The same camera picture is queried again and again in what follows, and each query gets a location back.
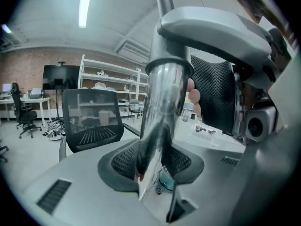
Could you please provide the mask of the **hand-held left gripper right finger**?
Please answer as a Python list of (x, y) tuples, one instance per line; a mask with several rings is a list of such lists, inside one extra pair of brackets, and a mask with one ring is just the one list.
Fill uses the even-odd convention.
[(240, 161), (242, 153), (196, 145), (173, 145), (164, 166), (173, 179), (170, 211), (194, 211), (210, 201)]

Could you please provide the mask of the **person's right hand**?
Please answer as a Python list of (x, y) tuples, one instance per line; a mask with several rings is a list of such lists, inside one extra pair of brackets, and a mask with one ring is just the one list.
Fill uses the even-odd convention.
[(188, 98), (193, 103), (193, 111), (195, 114), (200, 117), (201, 116), (201, 106), (200, 102), (200, 92), (195, 88), (194, 81), (189, 78), (187, 85)]

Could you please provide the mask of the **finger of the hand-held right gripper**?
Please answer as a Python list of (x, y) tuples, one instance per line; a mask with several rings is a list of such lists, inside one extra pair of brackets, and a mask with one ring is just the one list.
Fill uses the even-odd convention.
[(180, 7), (165, 14), (158, 33), (168, 40), (260, 70), (272, 50), (268, 33), (237, 14), (215, 8)]
[(232, 134), (235, 115), (235, 79), (229, 62), (210, 63), (191, 56), (192, 80), (200, 92), (204, 124)]

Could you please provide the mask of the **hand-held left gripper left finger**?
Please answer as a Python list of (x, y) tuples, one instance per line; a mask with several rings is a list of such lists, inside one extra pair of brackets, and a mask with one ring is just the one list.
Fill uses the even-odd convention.
[[(101, 157), (134, 139), (74, 153), (41, 174), (24, 191), (22, 206), (43, 226), (158, 226), (136, 193), (117, 192), (99, 177)], [(52, 214), (37, 203), (57, 180), (70, 182)]]

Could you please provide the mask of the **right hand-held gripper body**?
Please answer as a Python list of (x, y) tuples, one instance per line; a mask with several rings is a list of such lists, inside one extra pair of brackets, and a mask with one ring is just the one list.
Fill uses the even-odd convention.
[(275, 26), (261, 28), (272, 50), (261, 69), (234, 65), (234, 138), (243, 145), (262, 142), (299, 117), (297, 51)]

